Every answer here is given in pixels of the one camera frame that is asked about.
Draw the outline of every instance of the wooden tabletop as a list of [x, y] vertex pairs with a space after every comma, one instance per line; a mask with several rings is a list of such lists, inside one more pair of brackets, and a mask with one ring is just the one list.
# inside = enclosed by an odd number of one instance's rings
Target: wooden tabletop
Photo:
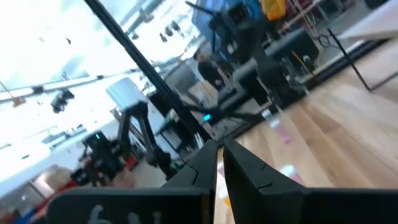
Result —
[[398, 37], [398, 1], [390, 0], [350, 27], [339, 39], [377, 40]]

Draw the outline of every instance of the person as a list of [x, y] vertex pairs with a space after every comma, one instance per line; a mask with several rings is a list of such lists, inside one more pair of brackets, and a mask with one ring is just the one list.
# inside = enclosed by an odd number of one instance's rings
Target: person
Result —
[[213, 85], [217, 90], [225, 86], [226, 76], [219, 67], [215, 67], [211, 62], [207, 61], [205, 56], [198, 50], [193, 55], [193, 59], [198, 62], [198, 70], [200, 75]]

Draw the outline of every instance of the black frame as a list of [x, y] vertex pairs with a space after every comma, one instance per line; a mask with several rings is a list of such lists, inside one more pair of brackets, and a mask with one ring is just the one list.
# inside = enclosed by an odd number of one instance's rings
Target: black frame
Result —
[[[146, 60], [146, 58], [140, 53], [138, 48], [129, 40], [128, 36], [122, 31], [118, 23], [113, 19], [110, 13], [104, 8], [104, 6], [98, 0], [85, 0], [87, 5], [90, 9], [96, 14], [96, 16], [100, 19], [100, 21], [104, 24], [107, 30], [113, 35], [113, 37], [124, 47], [126, 52], [129, 56], [136, 62], [137, 66], [142, 70], [142, 72], [148, 77], [148, 79], [152, 82], [152, 84], [156, 87], [157, 91], [162, 96], [165, 96], [165, 100], [167, 103], [171, 105], [171, 107], [175, 110], [177, 115], [183, 121], [183, 123], [187, 126], [188, 129], [191, 130], [192, 133], [199, 133], [202, 137], [203, 141], [206, 142], [207, 140], [211, 139], [211, 136], [205, 131], [205, 129], [199, 124], [199, 122], [193, 117], [190, 110], [183, 105], [181, 100], [173, 93], [173, 91], [167, 86], [167, 84], [163, 81], [160, 75], [155, 71], [154, 67]], [[365, 42], [362, 46], [358, 47], [357, 49], [353, 50], [350, 53], [345, 52], [341, 44], [339, 45], [340, 49], [343, 51], [344, 57], [339, 59], [329, 68], [324, 69], [321, 71], [317, 76], [311, 78], [307, 81], [307, 89], [312, 90], [318, 85], [321, 85], [329, 78], [333, 77], [348, 65], [351, 65], [353, 69], [356, 71], [359, 79], [367, 87], [366, 83], [364, 82], [362, 76], [353, 65], [353, 61], [360, 59], [361, 57], [365, 56], [370, 51], [376, 49], [380, 45], [384, 44], [388, 40], [375, 40], [375, 41], [368, 41]], [[382, 84], [388, 82], [391, 78], [387, 78], [384, 80]], [[375, 88], [380, 87], [382, 84], [377, 84]], [[286, 109], [291, 104], [295, 103], [298, 100], [301, 100], [305, 95], [299, 96], [293, 101], [287, 103], [287, 106], [281, 108]], [[277, 113], [277, 110], [274, 105], [271, 106], [271, 112]], [[217, 139], [218, 147], [223, 147], [223, 142], [226, 138], [236, 138], [255, 125], [262, 122], [263, 119], [255, 119], [251, 122], [245, 122], [242, 126], [238, 127], [234, 131], [232, 131], [229, 135], [224, 135], [221, 139]]]

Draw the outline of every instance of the blue light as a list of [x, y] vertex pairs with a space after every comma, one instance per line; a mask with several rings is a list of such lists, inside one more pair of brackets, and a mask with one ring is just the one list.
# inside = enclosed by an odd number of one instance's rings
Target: blue light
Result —
[[203, 117], [203, 120], [204, 120], [204, 121], [208, 121], [208, 120], [210, 120], [210, 118], [211, 118], [211, 115], [210, 115], [210, 114], [207, 114], [207, 115], [205, 115], [205, 116]]

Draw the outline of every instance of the black stand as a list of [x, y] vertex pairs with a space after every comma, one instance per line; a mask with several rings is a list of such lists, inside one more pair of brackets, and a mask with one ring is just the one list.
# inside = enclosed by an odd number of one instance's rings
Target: black stand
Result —
[[374, 86], [369, 87], [369, 85], [366, 83], [365, 79], [362, 77], [362, 75], [360, 74], [360, 72], [358, 71], [356, 66], [354, 65], [354, 62], [350, 59], [346, 50], [341, 45], [341, 42], [337, 39], [335, 34], [330, 29], [328, 29], [328, 32], [329, 32], [330, 36], [333, 38], [333, 40], [335, 40], [338, 48], [342, 51], [344, 57], [347, 59], [348, 63], [351, 65], [355, 74], [358, 76], [359, 80], [361, 81], [362, 85], [365, 86], [365, 89], [367, 89], [367, 91], [373, 91], [373, 90], [379, 88], [380, 86], [383, 86], [384, 84], [386, 84], [387, 82], [389, 82], [390, 80], [395, 78], [396, 76], [398, 76], [398, 72], [395, 72], [392, 75], [388, 76], [387, 78], [381, 80], [379, 83], [375, 84]]

